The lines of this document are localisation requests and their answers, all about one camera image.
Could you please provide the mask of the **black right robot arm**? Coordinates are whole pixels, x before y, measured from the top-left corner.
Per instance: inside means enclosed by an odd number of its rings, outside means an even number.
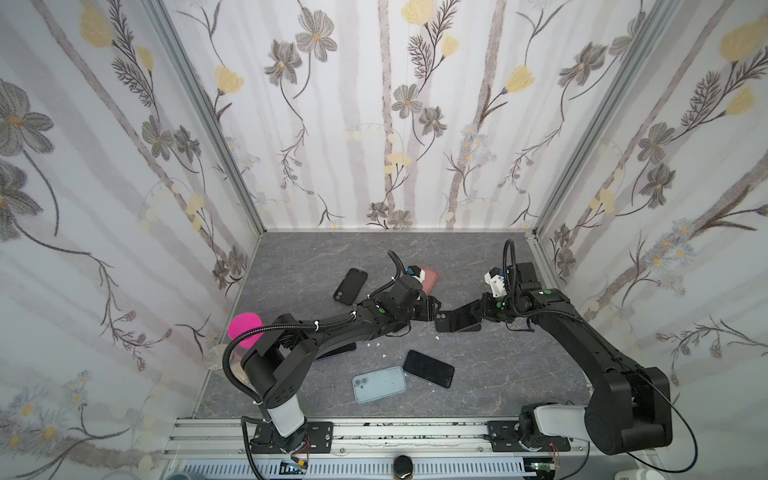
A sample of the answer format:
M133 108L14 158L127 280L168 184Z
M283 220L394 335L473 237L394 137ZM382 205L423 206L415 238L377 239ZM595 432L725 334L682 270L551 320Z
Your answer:
M473 307L478 320L523 319L539 326L578 364L592 386L585 405L529 404L518 417L519 438L531 445L549 437L591 442L607 455L664 447L673 439L668 377L645 368L610 344L558 289L542 286L533 266L492 268L489 292Z

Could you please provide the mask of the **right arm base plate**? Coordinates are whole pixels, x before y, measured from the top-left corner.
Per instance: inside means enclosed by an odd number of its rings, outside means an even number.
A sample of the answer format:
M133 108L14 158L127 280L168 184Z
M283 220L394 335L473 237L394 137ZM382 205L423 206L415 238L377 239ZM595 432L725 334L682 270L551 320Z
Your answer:
M520 427L517 420L488 421L486 426L485 439L495 453L553 453L571 450L567 438L544 435L537 427L527 423Z

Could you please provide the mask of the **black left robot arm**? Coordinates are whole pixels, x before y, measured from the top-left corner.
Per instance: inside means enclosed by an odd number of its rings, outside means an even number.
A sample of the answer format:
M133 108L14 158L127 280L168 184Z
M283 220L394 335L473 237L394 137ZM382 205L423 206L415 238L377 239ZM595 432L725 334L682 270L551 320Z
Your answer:
M398 333L413 322L432 322L440 308L441 302L423 290L421 280L404 275L366 296L347 314L313 321L284 314L241 357L248 383L240 390L253 397L284 442L293 442L307 431L298 393L318 357Z

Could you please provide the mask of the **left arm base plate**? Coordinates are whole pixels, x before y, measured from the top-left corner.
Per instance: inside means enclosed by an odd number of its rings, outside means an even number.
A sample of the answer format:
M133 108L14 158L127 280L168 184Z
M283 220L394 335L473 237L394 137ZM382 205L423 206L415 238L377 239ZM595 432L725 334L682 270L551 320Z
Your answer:
M329 421L310 421L287 439L281 437L271 423L259 421L253 427L248 437L253 454L328 454L331 451L334 424Z

